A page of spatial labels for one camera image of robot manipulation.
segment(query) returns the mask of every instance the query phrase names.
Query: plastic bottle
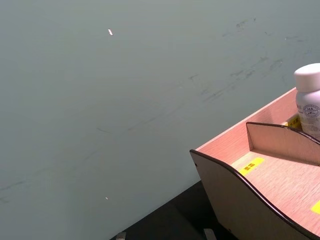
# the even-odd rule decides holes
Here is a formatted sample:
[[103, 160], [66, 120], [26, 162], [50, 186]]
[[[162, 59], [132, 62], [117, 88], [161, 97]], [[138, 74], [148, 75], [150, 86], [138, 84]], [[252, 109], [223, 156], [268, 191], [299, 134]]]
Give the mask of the plastic bottle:
[[320, 140], [320, 63], [303, 66], [294, 72], [294, 76], [302, 130]]

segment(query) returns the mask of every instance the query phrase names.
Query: black desk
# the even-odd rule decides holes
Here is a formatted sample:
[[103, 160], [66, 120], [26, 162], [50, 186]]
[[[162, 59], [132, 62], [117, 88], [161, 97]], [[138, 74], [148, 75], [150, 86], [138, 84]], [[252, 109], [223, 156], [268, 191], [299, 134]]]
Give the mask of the black desk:
[[237, 240], [218, 223], [198, 182], [123, 232], [125, 240], [205, 240], [204, 229], [213, 229], [217, 240]]

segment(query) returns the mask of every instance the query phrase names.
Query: wooden desk organizer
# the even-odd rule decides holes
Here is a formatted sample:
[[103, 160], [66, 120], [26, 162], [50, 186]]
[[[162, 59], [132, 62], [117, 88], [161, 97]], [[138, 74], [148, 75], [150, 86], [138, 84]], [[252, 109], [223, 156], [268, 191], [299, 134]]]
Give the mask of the wooden desk organizer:
[[320, 141], [280, 125], [296, 93], [190, 151], [218, 221], [240, 240], [320, 240]]

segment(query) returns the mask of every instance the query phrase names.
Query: yellow label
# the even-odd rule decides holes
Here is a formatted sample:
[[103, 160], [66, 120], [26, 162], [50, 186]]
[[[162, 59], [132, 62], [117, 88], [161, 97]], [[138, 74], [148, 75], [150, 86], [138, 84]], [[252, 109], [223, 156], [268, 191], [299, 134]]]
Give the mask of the yellow label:
[[283, 122], [282, 125], [285, 125], [294, 129], [302, 128], [298, 114], [295, 114], [292, 117], [290, 117], [287, 121]]
[[316, 214], [320, 214], [320, 201], [318, 201], [312, 208], [312, 212], [315, 212]]
[[256, 157], [248, 165], [246, 165], [244, 168], [240, 169], [239, 173], [241, 173], [243, 176], [245, 176], [248, 173], [250, 173], [253, 169], [255, 169], [263, 161], [264, 161], [264, 159], [262, 157]]

